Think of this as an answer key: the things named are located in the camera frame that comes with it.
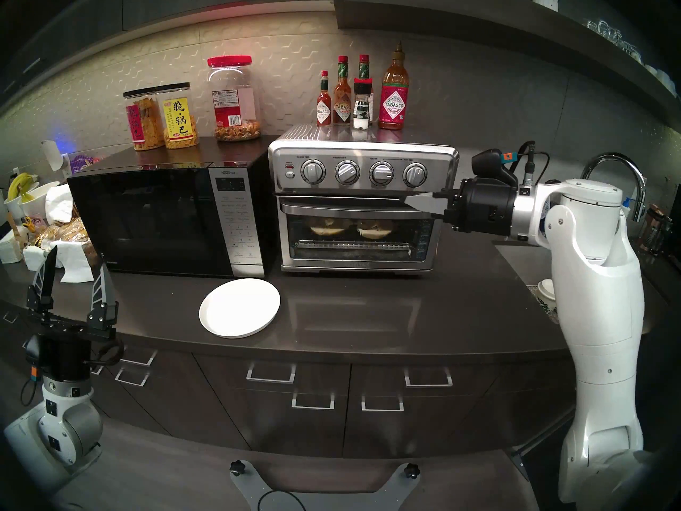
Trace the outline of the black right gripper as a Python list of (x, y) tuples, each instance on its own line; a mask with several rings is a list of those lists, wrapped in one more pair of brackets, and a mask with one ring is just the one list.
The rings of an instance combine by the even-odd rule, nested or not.
[(517, 185), (476, 176), (462, 180), (457, 189), (414, 193), (405, 200), (417, 211), (443, 215), (457, 232), (509, 236), (517, 195)]

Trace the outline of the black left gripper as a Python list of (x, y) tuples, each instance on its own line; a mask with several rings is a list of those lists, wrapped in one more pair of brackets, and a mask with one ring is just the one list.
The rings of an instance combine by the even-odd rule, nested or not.
[(118, 302), (107, 264), (102, 263), (93, 281), (86, 323), (51, 315), (57, 253), (58, 247), (50, 250), (27, 291), (26, 307), (37, 328), (24, 353), (43, 376), (57, 382), (80, 382), (89, 379), (93, 367), (118, 363)]

